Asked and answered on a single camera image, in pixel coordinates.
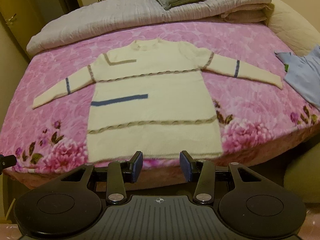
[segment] cream knit sweater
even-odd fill
[[[89,161],[129,157],[199,158],[222,153],[220,129],[201,70],[267,82],[281,79],[248,63],[191,43],[134,41],[101,54],[92,64],[34,99],[33,108],[96,83],[87,144]]]

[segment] circular cover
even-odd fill
[[[249,238],[276,238],[299,230],[306,216],[303,202],[284,189],[263,191],[235,188],[225,194],[218,208],[224,222]]]
[[[25,235],[66,237],[93,224],[101,209],[100,198],[88,189],[73,189],[72,192],[34,190],[17,200],[14,215]]]

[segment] light blue garment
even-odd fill
[[[291,52],[276,53],[283,64],[288,64],[284,80],[306,101],[320,111],[320,46],[307,55],[298,57]]]

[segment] circular logo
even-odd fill
[[[156,201],[160,204],[162,203],[163,201],[165,201],[163,198],[157,198]]]

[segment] door handle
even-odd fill
[[[13,22],[16,20],[16,17],[17,14],[15,13],[10,19],[6,20],[6,24],[9,26],[9,25],[13,25]]]

